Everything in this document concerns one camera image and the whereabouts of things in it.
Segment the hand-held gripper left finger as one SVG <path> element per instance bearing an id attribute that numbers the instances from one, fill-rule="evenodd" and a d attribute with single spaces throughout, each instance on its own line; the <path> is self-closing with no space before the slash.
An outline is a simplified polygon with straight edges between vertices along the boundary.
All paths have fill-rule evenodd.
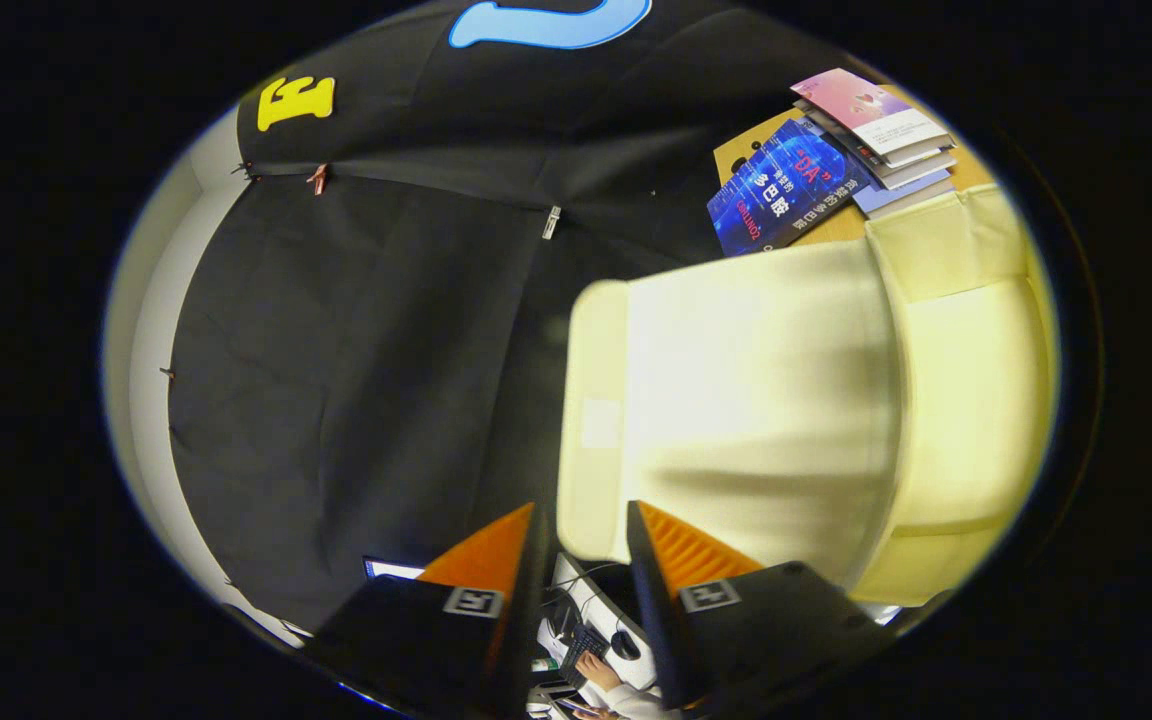
<path id="1" fill-rule="evenodd" d="M 306 641 L 306 660 L 407 719 L 524 717 L 547 526 L 525 503 L 414 579 L 369 579 Z"/>

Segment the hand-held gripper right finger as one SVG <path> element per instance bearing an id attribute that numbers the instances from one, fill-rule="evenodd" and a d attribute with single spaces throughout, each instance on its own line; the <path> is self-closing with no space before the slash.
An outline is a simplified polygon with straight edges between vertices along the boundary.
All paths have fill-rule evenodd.
<path id="1" fill-rule="evenodd" d="M 667 708 L 781 711 L 897 638 L 805 562 L 763 564 L 653 505 L 628 502 L 626 541 Z"/>

